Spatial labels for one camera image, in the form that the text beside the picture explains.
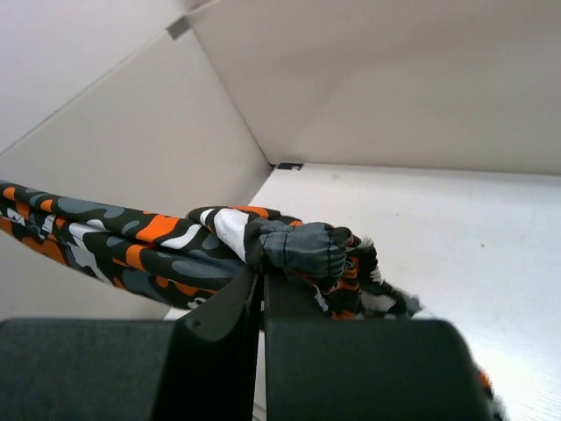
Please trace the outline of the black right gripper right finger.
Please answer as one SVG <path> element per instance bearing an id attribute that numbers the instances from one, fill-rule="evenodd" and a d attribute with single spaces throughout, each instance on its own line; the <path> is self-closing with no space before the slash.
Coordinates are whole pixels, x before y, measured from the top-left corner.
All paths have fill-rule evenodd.
<path id="1" fill-rule="evenodd" d="M 333 320 L 265 279 L 270 420 L 488 420 L 464 338 L 439 319 Z"/>

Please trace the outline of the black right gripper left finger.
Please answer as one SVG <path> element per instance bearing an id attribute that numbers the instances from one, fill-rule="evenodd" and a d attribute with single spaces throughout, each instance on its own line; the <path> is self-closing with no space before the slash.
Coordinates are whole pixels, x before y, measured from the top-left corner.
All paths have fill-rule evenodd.
<path id="1" fill-rule="evenodd" d="M 249 420 L 259 278 L 241 270 L 176 320 L 1 324 L 4 420 Z"/>

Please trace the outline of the orange camouflage shorts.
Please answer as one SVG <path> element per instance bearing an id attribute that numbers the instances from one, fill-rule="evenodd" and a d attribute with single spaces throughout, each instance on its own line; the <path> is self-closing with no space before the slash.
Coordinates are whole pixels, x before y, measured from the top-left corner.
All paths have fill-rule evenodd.
<path id="1" fill-rule="evenodd" d="M 1 228 L 36 253 L 183 316 L 250 269 L 260 287 L 257 362 L 269 275 L 283 276 L 333 320 L 438 319 L 382 278 L 370 239 L 276 210 L 205 207 L 175 218 L 2 182 Z M 504 419 L 488 377 L 473 364 L 488 420 Z"/>

